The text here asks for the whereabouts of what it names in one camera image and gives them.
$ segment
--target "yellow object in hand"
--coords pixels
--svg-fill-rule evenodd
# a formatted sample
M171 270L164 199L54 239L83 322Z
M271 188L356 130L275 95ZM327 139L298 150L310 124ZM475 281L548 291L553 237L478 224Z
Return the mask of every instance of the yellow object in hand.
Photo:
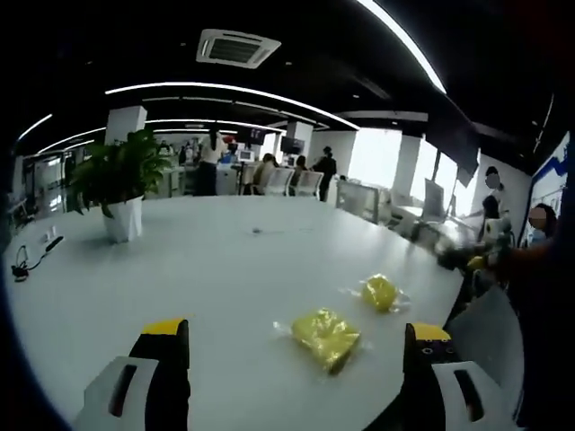
M397 297L397 289L387 278L377 275L366 282L361 297L379 312L388 312Z
M483 256L475 256L467 262L467 269L476 270L485 268L485 259Z
M360 336L358 330L325 308L300 317L291 329L293 337L309 348L330 374L343 368Z

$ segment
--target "window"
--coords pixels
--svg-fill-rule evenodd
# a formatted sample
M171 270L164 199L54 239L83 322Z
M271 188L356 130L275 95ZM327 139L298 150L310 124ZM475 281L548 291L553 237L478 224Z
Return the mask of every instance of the window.
M477 162L479 162L480 154L481 149L477 152ZM473 178L471 178L471 181L469 181L469 185L467 187L464 187L464 185L459 181L456 184L456 214L458 216L471 213L478 173L479 168L475 170L475 174L473 175Z
M399 130L360 129L351 151L349 176L390 189L394 184L401 142Z
M451 200L451 193L454 191L453 187L457 179L457 163L441 153L439 157L438 174L436 175L435 182L443 187L443 209L447 210L449 201Z
M415 173L411 183L410 195L420 201L425 200L425 179L431 180L433 177L433 167L438 149L425 139L420 140L420 150L417 154Z

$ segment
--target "white flower pot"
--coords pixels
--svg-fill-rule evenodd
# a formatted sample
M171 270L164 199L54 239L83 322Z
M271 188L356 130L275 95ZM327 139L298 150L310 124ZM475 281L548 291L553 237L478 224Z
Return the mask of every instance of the white flower pot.
M142 234L142 197L108 205L114 218L104 216L108 236L113 242L132 241Z

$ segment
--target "potted plant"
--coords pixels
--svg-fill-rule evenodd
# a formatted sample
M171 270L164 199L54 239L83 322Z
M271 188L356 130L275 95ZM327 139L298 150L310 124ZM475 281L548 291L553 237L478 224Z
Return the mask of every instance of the potted plant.
M88 145L91 157L72 173L72 202L75 210L100 206L108 235L114 242L131 241L142 234L142 198L157 193L162 169L171 166L159 154L149 130L128 134L114 145Z

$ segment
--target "white shirt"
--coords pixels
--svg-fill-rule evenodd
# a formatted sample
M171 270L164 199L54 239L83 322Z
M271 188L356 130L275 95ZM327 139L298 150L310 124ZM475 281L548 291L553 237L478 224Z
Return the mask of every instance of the white shirt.
M509 207L507 205L507 192L505 189L495 189L490 193L499 203L500 218L509 216Z
M215 150L212 150L212 143L209 136L204 137L201 140L201 144L201 161L206 163L217 164L217 161L222 156L222 153L226 150L226 143L219 133L217 133L216 136Z

